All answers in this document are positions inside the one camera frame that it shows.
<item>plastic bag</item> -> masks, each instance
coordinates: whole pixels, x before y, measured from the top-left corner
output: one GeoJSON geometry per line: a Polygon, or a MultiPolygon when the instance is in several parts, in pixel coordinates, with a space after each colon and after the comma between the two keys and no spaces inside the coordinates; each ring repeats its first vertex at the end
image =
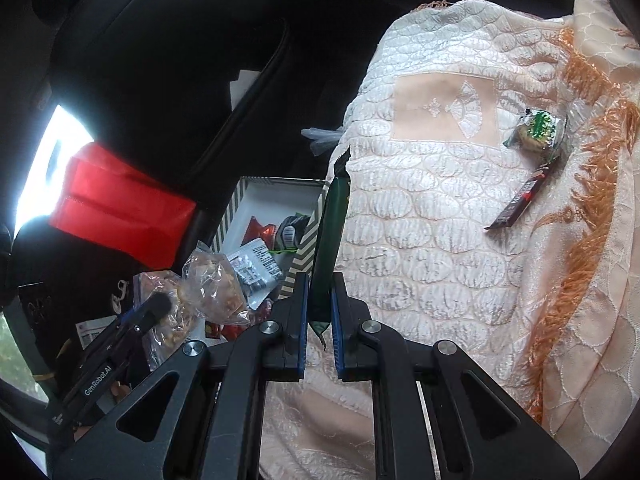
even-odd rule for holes
{"type": "Polygon", "coordinates": [[[309,144],[309,149],[314,156],[334,149],[338,145],[338,142],[340,142],[343,133],[344,130],[342,127],[335,131],[321,130],[320,128],[306,128],[300,132],[303,137],[313,141],[309,144]]]}
{"type": "Polygon", "coordinates": [[[238,276],[249,308],[257,310],[278,285],[282,270],[261,238],[252,240],[230,254],[229,261],[238,276]]]}
{"type": "Polygon", "coordinates": [[[198,242],[182,268],[182,277],[184,299],[200,317],[218,324],[250,323],[240,283],[224,254],[198,242]]]}
{"type": "Polygon", "coordinates": [[[149,269],[166,269],[195,207],[92,143],[69,161],[49,224],[130,254],[149,269]]]}
{"type": "Polygon", "coordinates": [[[155,292],[171,300],[171,310],[143,338],[151,371],[159,367],[187,339],[195,321],[193,307],[183,299],[183,282],[170,270],[143,272],[133,278],[134,307],[142,305],[155,292]]]}
{"type": "MultiPolygon", "coordinates": [[[[271,315],[271,307],[273,307],[273,300],[271,298],[266,298],[257,310],[251,312],[251,326],[269,319],[269,316],[271,315]]],[[[249,328],[249,325],[220,326],[216,323],[207,322],[205,326],[205,334],[207,335],[207,338],[219,339],[221,342],[235,341],[247,328],[249,328]]]]}

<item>clear plastic bag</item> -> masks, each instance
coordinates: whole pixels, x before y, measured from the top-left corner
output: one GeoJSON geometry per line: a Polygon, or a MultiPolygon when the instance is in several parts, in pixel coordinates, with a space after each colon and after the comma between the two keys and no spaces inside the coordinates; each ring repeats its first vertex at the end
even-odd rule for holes
{"type": "Polygon", "coordinates": [[[218,324],[251,323],[242,288],[224,254],[198,242],[182,268],[182,277],[184,299],[200,317],[218,324]]]}
{"type": "Polygon", "coordinates": [[[171,300],[169,314],[143,338],[146,358],[152,371],[180,347],[193,327],[195,311],[183,299],[182,286],[181,277],[170,270],[143,272],[133,279],[134,307],[143,304],[155,292],[162,292],[171,300]]]}
{"type": "Polygon", "coordinates": [[[344,130],[342,128],[335,131],[321,130],[320,128],[306,128],[300,132],[303,137],[313,141],[309,144],[309,149],[314,156],[334,149],[338,145],[338,142],[340,142],[343,133],[344,130]]]}

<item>seat cover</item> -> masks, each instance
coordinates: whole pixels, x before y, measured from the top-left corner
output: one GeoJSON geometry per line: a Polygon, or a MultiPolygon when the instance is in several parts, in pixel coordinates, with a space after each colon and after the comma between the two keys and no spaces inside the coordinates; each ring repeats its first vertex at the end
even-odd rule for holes
{"type": "MultiPolygon", "coordinates": [[[[606,0],[555,20],[424,6],[380,41],[328,171],[349,146],[350,296],[408,339],[456,341],[583,475],[640,393],[639,68],[606,0]],[[514,227],[486,232],[536,165],[501,144],[527,107],[567,115],[561,167],[514,227]]],[[[370,386],[341,383],[311,333],[305,381],[269,386],[261,469],[374,475],[370,386]]]]}

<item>green candy wrapper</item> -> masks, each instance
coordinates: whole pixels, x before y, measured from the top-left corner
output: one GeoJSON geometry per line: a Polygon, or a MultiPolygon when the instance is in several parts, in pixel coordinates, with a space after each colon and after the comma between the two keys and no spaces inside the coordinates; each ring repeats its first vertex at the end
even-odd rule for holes
{"type": "Polygon", "coordinates": [[[346,170],[350,156],[351,153],[347,149],[334,164],[334,179],[327,191],[322,219],[318,226],[314,268],[309,289],[309,325],[325,347],[322,333],[331,324],[331,282],[351,192],[351,177],[346,170]]]}
{"type": "Polygon", "coordinates": [[[507,148],[519,146],[528,152],[548,156],[562,141],[564,123],[565,120],[553,116],[546,110],[527,108],[518,120],[513,134],[503,142],[503,145],[507,148]]]}

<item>car window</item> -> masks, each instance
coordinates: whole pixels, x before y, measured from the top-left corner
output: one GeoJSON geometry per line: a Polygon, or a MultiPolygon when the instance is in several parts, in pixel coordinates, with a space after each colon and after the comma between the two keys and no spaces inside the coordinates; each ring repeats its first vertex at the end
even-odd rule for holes
{"type": "Polygon", "coordinates": [[[35,399],[43,402],[48,400],[40,385],[33,379],[3,314],[0,314],[0,379],[35,399]]]}

